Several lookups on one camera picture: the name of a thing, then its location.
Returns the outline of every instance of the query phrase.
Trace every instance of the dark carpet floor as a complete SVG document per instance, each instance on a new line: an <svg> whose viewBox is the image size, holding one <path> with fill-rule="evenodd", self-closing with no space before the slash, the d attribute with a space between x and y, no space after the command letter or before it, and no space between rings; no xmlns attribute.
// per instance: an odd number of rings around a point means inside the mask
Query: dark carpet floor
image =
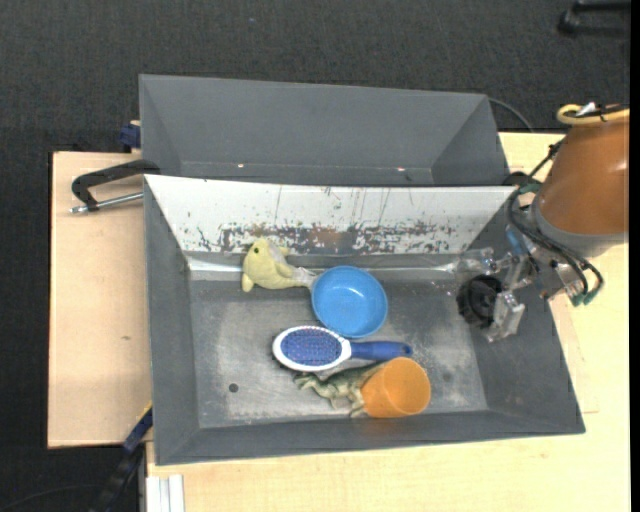
<svg viewBox="0 0 640 512"><path fill-rule="evenodd" d="M1 1L0 512L86 510L119 455L44 448L48 151L122 151L142 72L480 92L538 130L560 130L553 115L565 103L630 96L630 14L588 20L626 27L625 37L571 38L556 30L568 5ZM524 129L494 106L501 130ZM135 491L119 509L136 509Z"/></svg>

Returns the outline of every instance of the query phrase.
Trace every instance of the blue bowl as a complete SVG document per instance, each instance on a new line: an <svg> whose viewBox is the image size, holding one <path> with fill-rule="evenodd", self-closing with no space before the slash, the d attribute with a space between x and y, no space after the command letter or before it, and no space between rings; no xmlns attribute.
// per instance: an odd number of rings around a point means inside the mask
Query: blue bowl
<svg viewBox="0 0 640 512"><path fill-rule="evenodd" d="M311 287L313 312L322 324L347 338L376 332L387 319L387 295L365 270L342 265L316 278Z"/></svg>

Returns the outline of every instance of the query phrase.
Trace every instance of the cable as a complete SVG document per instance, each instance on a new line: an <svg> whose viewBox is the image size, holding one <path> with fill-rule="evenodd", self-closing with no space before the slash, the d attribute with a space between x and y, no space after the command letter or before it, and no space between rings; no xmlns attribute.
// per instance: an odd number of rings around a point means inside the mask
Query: cable
<svg viewBox="0 0 640 512"><path fill-rule="evenodd" d="M630 108L627 105L623 104L613 105L610 107L598 107L593 112L589 112L583 115L577 115L582 110L582 108L583 107L580 105L565 105L558 110L556 119L561 123L573 126L622 119L624 117L628 117L631 113Z"/></svg>
<svg viewBox="0 0 640 512"><path fill-rule="evenodd" d="M511 105L509 105L508 103L505 103L504 101L500 101L500 100L496 100L495 98L489 98L489 102L493 103L494 105L498 105L499 107L502 107L506 110L508 110L509 112L511 112L514 116L516 116L520 122L527 128L527 130L529 130L531 133L533 133L535 130L533 129L533 126L531 125L531 123L529 121L527 121L527 118L524 117L520 112L518 112L515 108L513 108Z"/></svg>
<svg viewBox="0 0 640 512"><path fill-rule="evenodd" d="M0 508L0 512L5 512L7 510L10 510L12 508L18 507L20 505L23 505L31 500L34 500L36 498L40 498L42 496L48 496L49 494L56 494L58 492L64 492L64 491L75 491L78 489L94 489L96 487L100 487L99 485L95 485L95 484L86 484L86 485L69 485L67 487L58 487L57 489L50 489L48 491L43 491L43 492L38 492L35 494L31 494L29 496L27 496L26 498L22 498L18 501L14 501L13 503L9 503L8 505L4 505L2 508Z"/></svg>
<svg viewBox="0 0 640 512"><path fill-rule="evenodd" d="M102 491L91 503L89 512L111 512L114 504L120 499L144 458L144 447L141 444L145 433L153 424L151 403L138 420L122 446L123 455L114 472L109 476Z"/></svg>
<svg viewBox="0 0 640 512"><path fill-rule="evenodd" d="M563 141L564 141L564 138L556 142L555 144L552 144L551 146L549 146L549 152L547 156L543 158L542 161L531 171L531 173L527 175L528 178L531 178L549 160L553 159L553 157L556 155L556 153L560 149L560 146L562 145ZM569 266L571 266L571 268L577 274L578 278L582 283L583 290L582 290L582 295L580 300L584 304L588 304L593 300L593 298L596 296L596 294L600 291L600 289L604 285L604 279L602 277L602 274L598 271L598 269L595 266L593 266L593 264L591 264L591 262L589 262L587 259L575 254L571 249L568 249L567 247L564 247L563 245L552 241L551 239L549 239L548 237L540 233L538 229L529 228L528 226L524 225L523 223L521 223L519 220L516 219L513 205L515 204L516 198L521 194L525 193L526 189L529 186L531 185L520 187L514 190L513 193L507 198L507 202L506 202L507 219L522 234L528 236L531 240L536 242L538 245L557 254L563 260L565 260L567 264L569 264ZM596 285L593 288L593 290L591 290L591 292L589 291L589 283L587 281L586 276L584 275L583 270L590 270L591 272L593 272L593 274L596 277Z"/></svg>
<svg viewBox="0 0 640 512"><path fill-rule="evenodd" d="M558 142L556 142L555 144L551 144L549 146L549 152L547 153L547 156L543 158L542 161L533 168L533 171L529 173L529 178L533 178L536 175L536 173L540 169L542 169L549 160L553 160L553 158L556 156L556 153L560 149L560 146L562 146L562 143L564 142L565 138L566 137L562 137L562 139L560 139Z"/></svg>

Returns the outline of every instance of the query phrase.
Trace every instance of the orange cup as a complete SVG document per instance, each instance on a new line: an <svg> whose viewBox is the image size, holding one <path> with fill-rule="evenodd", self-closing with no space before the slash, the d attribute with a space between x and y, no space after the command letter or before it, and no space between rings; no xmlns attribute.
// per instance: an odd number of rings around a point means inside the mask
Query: orange cup
<svg viewBox="0 0 640 512"><path fill-rule="evenodd" d="M422 412L431 400L431 383L413 359L398 357L362 385L364 410L373 418L400 418Z"/></svg>

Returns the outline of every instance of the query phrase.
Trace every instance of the yellow stuffed animal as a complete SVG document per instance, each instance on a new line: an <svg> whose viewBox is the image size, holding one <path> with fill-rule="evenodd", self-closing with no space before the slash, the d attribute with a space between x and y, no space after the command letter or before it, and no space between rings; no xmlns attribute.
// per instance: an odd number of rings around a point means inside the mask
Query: yellow stuffed animal
<svg viewBox="0 0 640 512"><path fill-rule="evenodd" d="M254 284L270 290L294 286L311 288L315 274L287 263L289 249L260 238L254 242L242 262L242 289L251 291Z"/></svg>

